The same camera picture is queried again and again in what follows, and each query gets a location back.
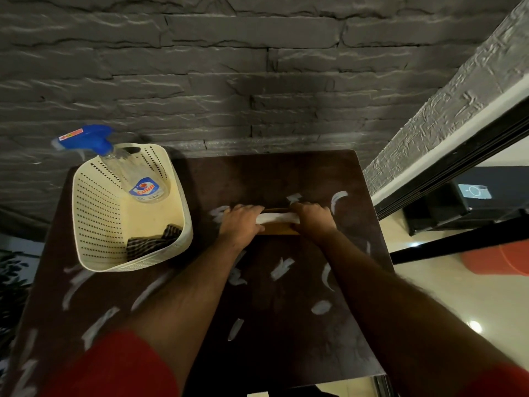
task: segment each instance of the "person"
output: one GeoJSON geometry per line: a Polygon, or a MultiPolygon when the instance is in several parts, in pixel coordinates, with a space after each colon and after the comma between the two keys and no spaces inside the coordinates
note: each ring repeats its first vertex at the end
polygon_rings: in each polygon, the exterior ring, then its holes
{"type": "MultiPolygon", "coordinates": [[[[255,224],[263,209],[226,210],[213,245],[41,395],[178,396],[235,258],[263,230],[255,224]]],[[[292,210],[299,215],[296,230],[325,254],[400,395],[529,396],[529,373],[443,305],[382,270],[336,228],[328,207],[295,203],[292,210]]]]}

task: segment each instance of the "spray bottle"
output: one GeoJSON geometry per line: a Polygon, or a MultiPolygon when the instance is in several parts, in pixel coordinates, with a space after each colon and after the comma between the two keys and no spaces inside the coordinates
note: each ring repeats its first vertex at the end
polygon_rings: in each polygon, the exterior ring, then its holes
{"type": "Polygon", "coordinates": [[[156,203],[165,199],[169,191],[161,176],[134,155],[113,146],[106,139],[112,132],[112,128],[107,125],[85,125],[54,139],[51,144],[57,150],[93,150],[120,179],[123,191],[138,202],[156,203]]]}

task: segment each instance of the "blue spray nozzle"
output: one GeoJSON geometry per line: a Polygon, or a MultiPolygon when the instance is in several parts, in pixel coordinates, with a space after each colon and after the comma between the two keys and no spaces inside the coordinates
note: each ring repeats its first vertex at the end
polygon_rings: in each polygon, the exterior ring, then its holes
{"type": "Polygon", "coordinates": [[[112,152],[114,146],[106,140],[113,132],[108,125],[85,125],[53,140],[57,149],[92,149],[101,156],[112,152]]]}

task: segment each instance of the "white trim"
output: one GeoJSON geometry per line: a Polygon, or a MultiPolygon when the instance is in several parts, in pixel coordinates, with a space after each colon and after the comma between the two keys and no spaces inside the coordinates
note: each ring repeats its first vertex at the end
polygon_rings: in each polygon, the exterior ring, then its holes
{"type": "Polygon", "coordinates": [[[371,197],[373,204],[377,205],[383,201],[393,192],[410,182],[428,167],[432,166],[437,160],[450,153],[461,143],[470,139],[481,129],[499,118],[526,97],[529,97],[529,74],[525,75],[516,85],[513,85],[505,93],[498,96],[496,100],[469,119],[461,126],[461,128],[449,135],[439,145],[434,147],[427,154],[421,156],[420,159],[406,168],[391,182],[380,188],[380,190],[374,193],[371,197]]]}

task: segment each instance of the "hand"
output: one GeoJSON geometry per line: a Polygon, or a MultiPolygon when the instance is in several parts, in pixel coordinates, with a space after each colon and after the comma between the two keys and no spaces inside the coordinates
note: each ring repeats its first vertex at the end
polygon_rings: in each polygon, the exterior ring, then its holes
{"type": "Polygon", "coordinates": [[[237,205],[233,209],[227,208],[222,217],[218,238],[227,240],[232,246],[243,249],[253,240],[257,233],[265,227],[255,224],[257,216],[264,210],[263,206],[237,205]]]}
{"type": "Polygon", "coordinates": [[[294,225],[296,231],[318,246],[329,234],[338,231],[328,207],[321,207],[317,203],[296,202],[290,208],[299,216],[299,224],[294,225]]]}

